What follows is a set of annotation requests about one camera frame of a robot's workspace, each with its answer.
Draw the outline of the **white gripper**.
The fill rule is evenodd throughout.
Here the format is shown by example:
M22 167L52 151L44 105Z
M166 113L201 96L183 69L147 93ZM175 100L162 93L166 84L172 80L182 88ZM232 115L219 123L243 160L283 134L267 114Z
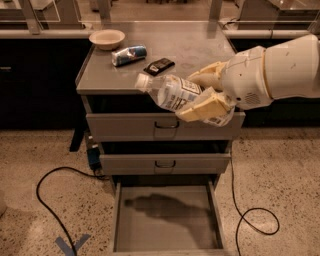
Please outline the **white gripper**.
M273 99L264 75L265 51L257 46L237 53L227 64L214 62L189 75L188 81L205 90L176 115L186 122L204 121L226 115L234 102L243 110L269 106Z

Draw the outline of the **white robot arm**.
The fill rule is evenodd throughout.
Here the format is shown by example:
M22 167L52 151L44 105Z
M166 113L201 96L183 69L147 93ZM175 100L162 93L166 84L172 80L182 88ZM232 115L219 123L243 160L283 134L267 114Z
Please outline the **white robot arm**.
M235 108L250 110L292 97L319 98L319 40L309 34L269 48L256 46L188 77L204 88L176 115L223 126Z

